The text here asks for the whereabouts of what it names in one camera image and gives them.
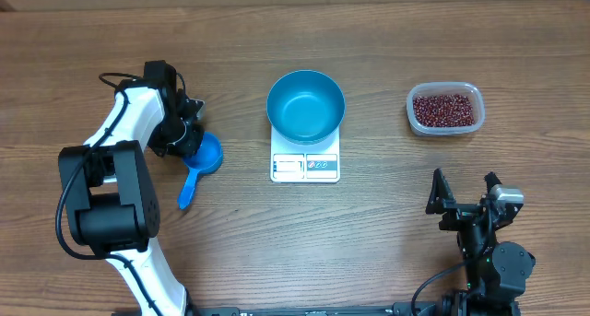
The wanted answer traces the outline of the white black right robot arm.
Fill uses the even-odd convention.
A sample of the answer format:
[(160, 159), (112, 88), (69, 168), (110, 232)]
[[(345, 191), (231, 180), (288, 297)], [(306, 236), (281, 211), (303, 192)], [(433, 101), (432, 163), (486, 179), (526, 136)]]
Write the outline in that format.
[[(497, 240), (496, 232), (513, 223), (525, 204), (515, 187), (501, 183), (495, 173), (484, 177), (486, 192), (475, 204), (460, 204), (443, 172), (433, 172), (425, 213), (440, 215), (439, 229), (456, 234), (462, 262), (425, 281), (410, 301), (413, 315), (518, 315), (516, 299), (525, 293), (526, 280), (536, 265), (535, 256), (521, 245)], [(466, 270), (466, 288), (456, 289), (428, 302), (417, 303), (429, 284), (459, 269)]]

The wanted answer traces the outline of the red beans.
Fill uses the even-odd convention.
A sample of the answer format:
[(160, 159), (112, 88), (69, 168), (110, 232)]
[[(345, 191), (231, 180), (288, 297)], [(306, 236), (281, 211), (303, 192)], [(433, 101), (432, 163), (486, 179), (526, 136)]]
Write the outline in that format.
[(412, 100), (419, 124), (426, 127), (464, 127), (475, 123), (474, 108), (459, 94), (419, 96)]

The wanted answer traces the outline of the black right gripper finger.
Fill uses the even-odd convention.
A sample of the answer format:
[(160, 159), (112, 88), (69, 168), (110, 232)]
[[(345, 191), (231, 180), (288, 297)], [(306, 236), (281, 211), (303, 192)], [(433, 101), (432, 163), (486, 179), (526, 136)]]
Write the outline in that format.
[(497, 192), (498, 188), (502, 185), (501, 181), (497, 177), (497, 175), (491, 171), (485, 177), (484, 181), (486, 183), (487, 192), (486, 195), (488, 197), (492, 197)]
[(425, 213), (427, 215), (441, 215), (450, 209), (456, 209), (456, 200), (442, 170), (436, 169), (433, 172), (431, 193), (426, 205)]

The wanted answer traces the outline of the blue plastic measuring scoop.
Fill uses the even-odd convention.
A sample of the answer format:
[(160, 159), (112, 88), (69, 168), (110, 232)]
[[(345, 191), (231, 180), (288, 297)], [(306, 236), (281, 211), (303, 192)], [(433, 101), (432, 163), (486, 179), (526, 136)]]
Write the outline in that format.
[(215, 173), (223, 161), (223, 149), (219, 139), (210, 132), (204, 132), (201, 146), (191, 157), (183, 158), (188, 169), (184, 186), (178, 196), (177, 204), (185, 210), (192, 203), (196, 194), (197, 183), (202, 175)]

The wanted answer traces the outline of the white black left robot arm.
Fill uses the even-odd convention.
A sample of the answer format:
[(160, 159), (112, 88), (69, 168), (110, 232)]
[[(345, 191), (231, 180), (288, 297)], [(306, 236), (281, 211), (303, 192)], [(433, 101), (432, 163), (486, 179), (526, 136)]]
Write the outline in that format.
[(157, 239), (159, 201), (144, 152), (196, 154), (204, 103), (188, 98), (183, 77), (163, 60), (146, 62), (142, 76), (118, 77), (102, 126), (58, 156), (56, 238), (73, 258), (111, 264), (136, 298), (138, 314), (196, 315)]

